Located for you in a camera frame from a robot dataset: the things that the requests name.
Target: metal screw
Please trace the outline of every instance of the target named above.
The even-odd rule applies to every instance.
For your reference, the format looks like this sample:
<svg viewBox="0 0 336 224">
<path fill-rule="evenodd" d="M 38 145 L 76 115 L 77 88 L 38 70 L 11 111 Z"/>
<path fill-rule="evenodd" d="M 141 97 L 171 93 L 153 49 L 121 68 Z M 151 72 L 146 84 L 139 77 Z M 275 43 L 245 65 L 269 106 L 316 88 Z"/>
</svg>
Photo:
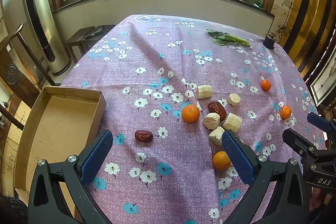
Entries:
<svg viewBox="0 0 336 224">
<path fill-rule="evenodd" d="M 296 159 L 290 159 L 289 161 L 291 162 L 292 165 L 296 165 L 297 164 L 297 160 Z"/>
<path fill-rule="evenodd" d="M 45 160 L 39 160 L 39 162 L 37 163 L 39 166 L 42 166 L 45 164 Z"/>
<path fill-rule="evenodd" d="M 77 160 L 77 157 L 75 155 L 72 155 L 68 158 L 69 162 L 74 162 L 75 160 Z"/>
<path fill-rule="evenodd" d="M 258 160 L 260 161 L 267 161 L 267 157 L 265 155 L 259 155 Z"/>
</svg>

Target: open cardboard tray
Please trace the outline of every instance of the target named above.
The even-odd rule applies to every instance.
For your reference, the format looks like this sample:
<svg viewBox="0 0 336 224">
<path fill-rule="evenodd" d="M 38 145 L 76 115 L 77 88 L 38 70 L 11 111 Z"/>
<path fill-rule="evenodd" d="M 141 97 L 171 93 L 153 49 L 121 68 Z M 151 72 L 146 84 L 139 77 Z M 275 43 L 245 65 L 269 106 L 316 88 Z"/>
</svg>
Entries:
<svg viewBox="0 0 336 224">
<path fill-rule="evenodd" d="M 14 187 L 28 205 L 37 162 L 65 161 L 96 137 L 106 101 L 100 91 L 46 86 L 38 96 L 17 150 Z M 75 205 L 65 183 L 61 188 L 70 211 Z"/>
</svg>

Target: orange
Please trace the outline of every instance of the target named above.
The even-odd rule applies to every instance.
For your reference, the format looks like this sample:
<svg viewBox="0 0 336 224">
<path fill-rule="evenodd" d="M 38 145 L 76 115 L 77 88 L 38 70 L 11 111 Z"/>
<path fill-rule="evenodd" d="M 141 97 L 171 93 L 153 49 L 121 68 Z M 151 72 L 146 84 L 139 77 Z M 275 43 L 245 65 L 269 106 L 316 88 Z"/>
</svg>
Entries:
<svg viewBox="0 0 336 224">
<path fill-rule="evenodd" d="M 225 170 L 225 169 L 229 168 L 229 166 L 231 164 L 231 160 L 229 159 L 226 152 L 219 151 L 216 154 L 214 154 L 214 156 L 212 158 L 212 163 L 213 163 L 213 166 L 216 169 Z"/>
<path fill-rule="evenodd" d="M 280 109 L 280 116 L 283 119 L 288 119 L 292 115 L 292 109 L 290 106 L 284 105 Z"/>
<path fill-rule="evenodd" d="M 198 118 L 200 117 L 200 111 L 195 105 L 187 105 L 182 109 L 181 116 L 185 122 L 197 122 Z"/>
<path fill-rule="evenodd" d="M 265 79 L 265 80 L 261 81 L 260 86 L 263 90 L 269 91 L 271 89 L 272 85 L 271 85 L 271 82 L 269 80 Z"/>
</svg>

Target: purple floral tablecloth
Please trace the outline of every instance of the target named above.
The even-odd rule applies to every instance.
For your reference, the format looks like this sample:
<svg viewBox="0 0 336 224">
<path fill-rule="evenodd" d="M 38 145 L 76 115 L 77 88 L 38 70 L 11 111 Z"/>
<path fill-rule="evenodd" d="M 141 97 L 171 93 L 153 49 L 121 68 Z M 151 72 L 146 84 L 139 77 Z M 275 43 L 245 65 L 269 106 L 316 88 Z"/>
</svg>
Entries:
<svg viewBox="0 0 336 224">
<path fill-rule="evenodd" d="M 252 49 L 218 46 L 207 29 L 246 38 Z M 222 223 L 230 215 L 248 186 L 233 166 L 220 172 L 212 165 L 221 150 L 203 126 L 212 100 L 243 119 L 238 136 L 256 154 L 299 160 L 282 141 L 289 127 L 325 148 L 322 132 L 307 122 L 316 108 L 299 72 L 279 45 L 269 50 L 262 40 L 208 21 L 133 15 L 75 65 L 62 85 L 101 90 L 107 102 L 101 128 L 113 133 L 114 144 L 88 188 L 113 224 Z M 269 92 L 260 88 L 262 79 L 271 81 Z M 214 95 L 198 101 L 197 85 L 211 85 Z M 238 107 L 227 103 L 230 93 L 241 97 Z M 181 118 L 188 104 L 201 110 L 196 123 Z M 284 104 L 293 110 L 288 120 L 279 114 Z M 154 140 L 136 141 L 139 129 L 151 131 Z"/>
</svg>

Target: small wooden table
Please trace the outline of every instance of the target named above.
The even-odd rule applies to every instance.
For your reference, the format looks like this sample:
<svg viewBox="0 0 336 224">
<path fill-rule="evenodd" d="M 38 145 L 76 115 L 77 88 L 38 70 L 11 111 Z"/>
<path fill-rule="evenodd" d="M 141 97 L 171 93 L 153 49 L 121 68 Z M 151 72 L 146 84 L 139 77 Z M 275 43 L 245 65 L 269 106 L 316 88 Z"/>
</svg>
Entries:
<svg viewBox="0 0 336 224">
<path fill-rule="evenodd" d="M 90 37 L 88 39 L 85 39 L 84 36 L 86 36 L 89 33 L 93 33 L 96 30 L 98 30 L 100 27 L 104 27 L 103 32 L 100 32 L 99 34 Z M 94 45 L 96 44 L 99 40 L 101 40 L 101 38 L 103 36 L 105 36 L 110 30 L 112 30 L 115 27 L 115 25 L 100 25 L 98 27 L 86 27 L 86 28 L 82 28 L 80 30 L 78 30 L 72 37 L 70 37 L 65 43 L 64 46 L 68 48 L 73 60 L 75 63 L 78 62 L 74 51 L 72 49 L 72 47 L 74 46 L 78 46 L 81 55 L 83 56 L 84 54 L 86 54 L 88 52 L 88 50 Z"/>
</svg>

